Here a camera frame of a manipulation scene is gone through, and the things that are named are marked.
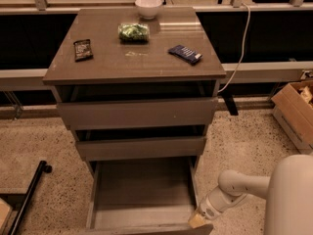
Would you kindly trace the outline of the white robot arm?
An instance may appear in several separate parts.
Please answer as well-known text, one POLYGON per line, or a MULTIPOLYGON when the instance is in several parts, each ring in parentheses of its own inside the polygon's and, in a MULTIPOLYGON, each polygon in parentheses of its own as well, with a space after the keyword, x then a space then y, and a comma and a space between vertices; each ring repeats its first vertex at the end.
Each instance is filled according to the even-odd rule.
POLYGON ((222 171, 218 185, 191 214, 189 225, 205 226, 250 196, 266 201, 264 235, 313 235, 313 155, 286 157, 269 176, 222 171))

